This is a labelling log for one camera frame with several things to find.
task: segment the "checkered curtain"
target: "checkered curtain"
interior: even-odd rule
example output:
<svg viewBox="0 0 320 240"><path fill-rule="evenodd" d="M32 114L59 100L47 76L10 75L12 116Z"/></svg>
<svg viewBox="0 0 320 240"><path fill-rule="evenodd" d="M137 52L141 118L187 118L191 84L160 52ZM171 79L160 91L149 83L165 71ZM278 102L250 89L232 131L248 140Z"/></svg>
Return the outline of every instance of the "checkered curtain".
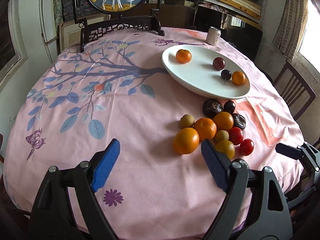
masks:
<svg viewBox="0 0 320 240"><path fill-rule="evenodd" d="M304 33L308 15L308 0L286 0L278 31L273 40L287 60L291 62Z"/></svg>

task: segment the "plate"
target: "plate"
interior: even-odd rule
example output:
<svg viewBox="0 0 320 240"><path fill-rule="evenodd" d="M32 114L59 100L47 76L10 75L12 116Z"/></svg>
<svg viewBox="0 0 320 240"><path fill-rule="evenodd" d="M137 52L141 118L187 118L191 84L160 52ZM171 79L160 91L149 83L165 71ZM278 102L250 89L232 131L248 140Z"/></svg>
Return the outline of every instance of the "plate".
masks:
<svg viewBox="0 0 320 240"><path fill-rule="evenodd" d="M179 49L187 49L192 55L190 62L179 63L176 53ZM245 74L245 83L235 85L231 80L220 77L221 71L212 66L216 57L225 60L226 67L231 73L241 71ZM235 62L226 56L210 49L194 45L177 45L167 48L162 54L162 63L178 83L198 95L215 99L240 99L246 96L250 90L250 82L246 73Z"/></svg>

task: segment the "orange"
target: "orange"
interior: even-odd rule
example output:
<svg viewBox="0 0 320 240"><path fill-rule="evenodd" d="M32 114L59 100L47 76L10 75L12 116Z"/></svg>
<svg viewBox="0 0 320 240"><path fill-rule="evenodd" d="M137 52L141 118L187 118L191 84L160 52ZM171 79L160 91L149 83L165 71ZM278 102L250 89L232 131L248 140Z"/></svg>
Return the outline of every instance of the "orange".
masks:
<svg viewBox="0 0 320 240"><path fill-rule="evenodd" d="M219 131L229 131L233 127L233 117L228 112L220 112L216 114L213 121L216 123Z"/></svg>
<svg viewBox="0 0 320 240"><path fill-rule="evenodd" d="M235 146L232 142L223 140L218 142L214 147L218 152L224 153L231 160L235 156Z"/></svg>
<svg viewBox="0 0 320 240"><path fill-rule="evenodd" d="M184 128L173 139L173 149L179 154L192 153L199 144L198 132L193 128Z"/></svg>
<svg viewBox="0 0 320 240"><path fill-rule="evenodd" d="M235 71L232 74L232 82L237 86L241 86L245 82L245 75L240 71Z"/></svg>
<svg viewBox="0 0 320 240"><path fill-rule="evenodd" d="M186 49L179 49L178 52L176 53L176 59L180 63L188 63L191 60L192 56L190 51Z"/></svg>
<svg viewBox="0 0 320 240"><path fill-rule="evenodd" d="M195 122L193 128L197 130L200 141L211 140L217 132L217 126L210 118L200 118Z"/></svg>

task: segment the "butterfly print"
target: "butterfly print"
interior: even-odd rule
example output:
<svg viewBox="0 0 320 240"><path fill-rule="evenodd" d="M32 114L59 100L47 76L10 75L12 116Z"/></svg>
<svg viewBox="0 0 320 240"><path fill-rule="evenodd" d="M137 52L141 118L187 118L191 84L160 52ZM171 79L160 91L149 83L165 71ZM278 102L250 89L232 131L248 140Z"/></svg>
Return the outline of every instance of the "butterfly print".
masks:
<svg viewBox="0 0 320 240"><path fill-rule="evenodd" d="M42 134L42 129L40 130L39 128L38 130L35 130L33 134L26 137L27 142L31 144L31 147L32 147L27 160L31 157L35 149L40 149L40 147L45 144L44 142L45 138L40 139L41 134Z"/></svg>

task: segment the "blue gripper pad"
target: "blue gripper pad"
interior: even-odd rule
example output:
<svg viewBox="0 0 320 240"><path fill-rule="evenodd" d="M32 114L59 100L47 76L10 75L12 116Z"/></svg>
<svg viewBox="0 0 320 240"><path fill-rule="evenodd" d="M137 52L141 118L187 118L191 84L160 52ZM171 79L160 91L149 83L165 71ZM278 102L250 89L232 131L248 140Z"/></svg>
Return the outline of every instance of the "blue gripper pad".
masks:
<svg viewBox="0 0 320 240"><path fill-rule="evenodd" d="M303 157L300 149L285 145L283 143L278 143L276 145L276 152L294 160L300 160Z"/></svg>
<svg viewBox="0 0 320 240"><path fill-rule="evenodd" d="M107 147L101 161L93 171L93 179L90 185L93 192L97 192L99 188L102 188L105 185L119 154L120 142L114 139Z"/></svg>
<svg viewBox="0 0 320 240"><path fill-rule="evenodd" d="M231 161L225 154L217 152L207 139L201 143L201 153L217 186L226 192Z"/></svg>

